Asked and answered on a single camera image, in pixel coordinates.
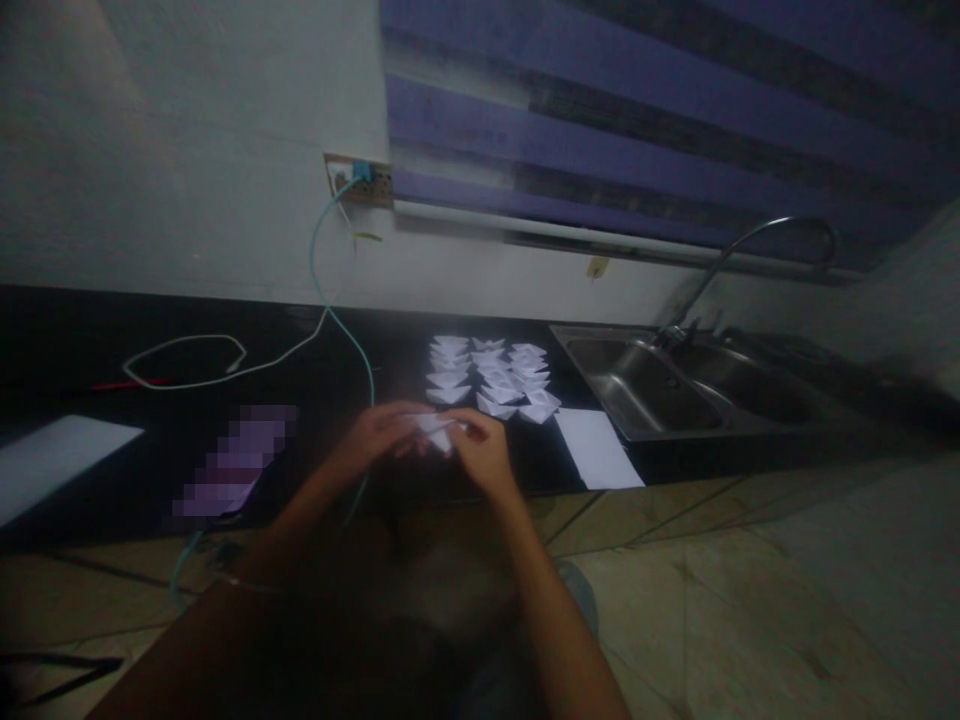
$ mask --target black countertop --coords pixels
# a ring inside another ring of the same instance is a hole
[[[328,318],[319,337],[280,365],[208,387],[155,392],[142,388],[90,393],[123,382],[128,357],[165,340],[224,333],[249,351],[244,367],[279,356],[308,335],[322,308],[219,299],[0,288],[8,338],[0,357],[4,399],[0,441],[66,414],[141,427],[145,432],[0,529],[6,549],[92,544],[184,533],[171,517],[174,500],[204,466],[244,406],[293,405],[296,435],[268,468],[238,526],[268,522],[341,433],[369,404],[366,371],[356,348]],[[537,320],[338,309],[374,368],[377,402],[424,400],[434,335],[529,342],[547,350],[550,391],[564,407],[601,409],[549,329]],[[221,377],[237,350],[203,340],[169,348],[138,364],[142,377],[197,382]],[[479,377],[471,377],[474,389]],[[473,393],[462,403],[475,405]],[[554,420],[507,423],[511,460],[528,495],[585,490]],[[648,485],[758,470],[798,467],[842,457],[869,457],[886,441],[876,435],[779,436],[632,443],[628,452]],[[456,459],[386,459],[371,472],[364,511],[471,502],[478,493]]]

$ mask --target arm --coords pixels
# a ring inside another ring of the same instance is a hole
[[[404,413],[431,412],[414,403],[365,411],[290,504],[241,556],[234,575],[282,588],[298,567],[317,521],[374,459],[404,441],[416,424]],[[226,583],[205,592],[121,678],[90,718],[193,717],[218,714],[219,700],[245,673],[264,615],[276,598]]]
[[[620,687],[580,608],[553,566],[517,487],[503,425],[475,410],[451,410],[448,433],[500,521],[552,717],[629,718]]]

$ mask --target red object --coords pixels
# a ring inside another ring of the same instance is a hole
[[[151,385],[166,385],[170,382],[170,378],[147,378],[145,382],[150,383]],[[100,383],[99,385],[91,385],[88,389],[91,391],[99,390],[129,390],[130,388],[141,387],[140,383],[134,382],[133,380],[127,380],[122,383]]]

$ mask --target striped blind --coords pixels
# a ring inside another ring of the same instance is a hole
[[[812,215],[868,271],[960,191],[949,0],[380,9],[400,199],[706,247]],[[821,252],[795,240],[744,251]]]

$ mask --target sink basin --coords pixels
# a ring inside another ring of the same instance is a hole
[[[629,439],[718,428],[720,413],[654,351],[636,342],[571,340],[567,352]]]
[[[694,344],[674,350],[670,359],[691,380],[749,413],[784,425],[801,425],[812,417],[794,392],[739,353]]]

